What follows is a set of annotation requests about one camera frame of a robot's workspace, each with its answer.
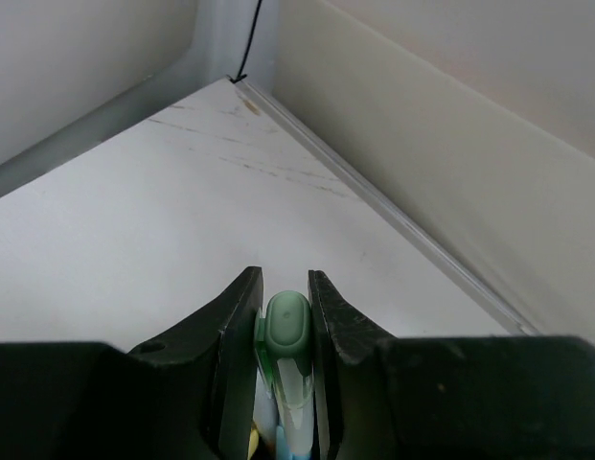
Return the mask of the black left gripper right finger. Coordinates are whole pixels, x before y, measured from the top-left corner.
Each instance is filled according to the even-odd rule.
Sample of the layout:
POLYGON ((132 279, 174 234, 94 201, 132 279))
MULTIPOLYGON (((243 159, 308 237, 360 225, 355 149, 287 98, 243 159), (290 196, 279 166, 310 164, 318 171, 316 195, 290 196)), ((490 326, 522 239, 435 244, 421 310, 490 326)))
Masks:
POLYGON ((309 273, 318 459, 595 459, 595 347, 397 338, 309 273))

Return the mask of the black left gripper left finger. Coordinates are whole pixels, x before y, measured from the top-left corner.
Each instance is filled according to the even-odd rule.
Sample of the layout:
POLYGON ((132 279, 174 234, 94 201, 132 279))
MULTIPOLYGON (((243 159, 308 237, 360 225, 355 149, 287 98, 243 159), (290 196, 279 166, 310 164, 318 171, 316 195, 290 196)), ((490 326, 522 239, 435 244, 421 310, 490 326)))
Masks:
POLYGON ((129 352, 0 343, 0 459, 243 459, 263 273, 129 352))

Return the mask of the yellow highlighter marker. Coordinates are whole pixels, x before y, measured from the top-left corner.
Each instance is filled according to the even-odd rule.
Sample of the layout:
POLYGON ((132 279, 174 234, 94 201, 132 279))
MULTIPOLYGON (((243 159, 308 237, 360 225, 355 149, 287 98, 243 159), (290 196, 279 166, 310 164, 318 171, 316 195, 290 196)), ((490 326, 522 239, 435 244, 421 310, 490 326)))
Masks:
POLYGON ((258 430, 253 427, 250 431, 247 459, 251 460, 258 449, 260 435, 258 430))

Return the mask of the green highlighter marker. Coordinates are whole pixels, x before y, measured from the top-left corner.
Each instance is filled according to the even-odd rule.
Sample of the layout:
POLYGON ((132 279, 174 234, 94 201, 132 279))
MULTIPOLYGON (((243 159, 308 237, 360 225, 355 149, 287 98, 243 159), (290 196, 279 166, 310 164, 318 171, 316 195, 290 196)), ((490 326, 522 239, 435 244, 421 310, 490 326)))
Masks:
POLYGON ((260 375, 273 395, 279 423, 278 459, 310 459, 314 440, 311 307, 301 293, 275 294, 255 321, 260 375))

